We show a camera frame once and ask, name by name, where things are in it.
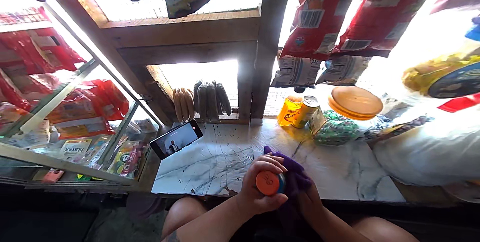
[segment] marble-patterned countertop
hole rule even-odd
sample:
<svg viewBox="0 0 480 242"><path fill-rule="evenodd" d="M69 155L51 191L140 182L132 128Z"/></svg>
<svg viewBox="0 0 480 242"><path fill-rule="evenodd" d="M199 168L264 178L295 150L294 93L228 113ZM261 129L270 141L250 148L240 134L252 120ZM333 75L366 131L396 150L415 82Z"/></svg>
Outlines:
<svg viewBox="0 0 480 242"><path fill-rule="evenodd" d="M269 145L300 163L323 199L405 202L363 141L316 145L307 128L201 125L203 137L162 160L152 193L232 195L250 163Z"/></svg>

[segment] tattoo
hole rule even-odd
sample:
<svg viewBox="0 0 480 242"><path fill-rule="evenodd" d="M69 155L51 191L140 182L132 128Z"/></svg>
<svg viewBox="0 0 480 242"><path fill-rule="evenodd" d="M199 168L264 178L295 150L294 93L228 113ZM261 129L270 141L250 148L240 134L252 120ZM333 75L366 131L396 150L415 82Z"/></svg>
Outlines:
<svg viewBox="0 0 480 242"><path fill-rule="evenodd" d="M166 237L166 242L180 242L177 237L177 230L173 231L169 236Z"/></svg>

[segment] orange lid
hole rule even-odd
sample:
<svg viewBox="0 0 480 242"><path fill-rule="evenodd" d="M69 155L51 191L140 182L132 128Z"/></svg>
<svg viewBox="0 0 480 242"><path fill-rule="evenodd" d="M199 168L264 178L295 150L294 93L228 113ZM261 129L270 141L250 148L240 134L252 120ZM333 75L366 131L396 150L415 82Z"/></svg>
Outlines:
<svg viewBox="0 0 480 242"><path fill-rule="evenodd" d="M384 107L380 98L357 86L333 88L328 105L338 114L354 120L370 120Z"/></svg>
<svg viewBox="0 0 480 242"><path fill-rule="evenodd" d="M279 177L271 171L259 172L255 183L257 184L257 189L267 196L274 195L280 187Z"/></svg>

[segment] knee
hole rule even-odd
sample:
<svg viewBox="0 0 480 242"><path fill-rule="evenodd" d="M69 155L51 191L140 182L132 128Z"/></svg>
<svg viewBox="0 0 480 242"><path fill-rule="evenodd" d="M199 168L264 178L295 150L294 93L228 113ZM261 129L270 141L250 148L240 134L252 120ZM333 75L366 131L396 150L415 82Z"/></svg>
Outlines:
<svg viewBox="0 0 480 242"><path fill-rule="evenodd" d="M162 238L206 212L203 204L195 198L183 197L177 200L166 215Z"/></svg>
<svg viewBox="0 0 480 242"><path fill-rule="evenodd" d="M379 217L364 218L352 227L373 242L419 242L411 233Z"/></svg>

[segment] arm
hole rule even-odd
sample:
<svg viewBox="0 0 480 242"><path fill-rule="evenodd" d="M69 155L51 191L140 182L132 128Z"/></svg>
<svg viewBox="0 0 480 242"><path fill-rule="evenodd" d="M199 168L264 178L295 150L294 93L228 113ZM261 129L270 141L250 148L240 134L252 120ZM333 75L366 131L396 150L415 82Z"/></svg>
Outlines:
<svg viewBox="0 0 480 242"><path fill-rule="evenodd" d="M226 242L243 223L255 214L279 208L288 198L284 194L276 194L272 197L264 196L255 188L255 178L259 172L264 170L275 174L286 171L287 169L280 164L282 162L283 158L272 155L264 155L255 159L243 177L242 189L239 194L178 228L163 242Z"/></svg>
<svg viewBox="0 0 480 242"><path fill-rule="evenodd" d="M304 218L325 242L372 242L323 206L315 184L298 195L298 203Z"/></svg>

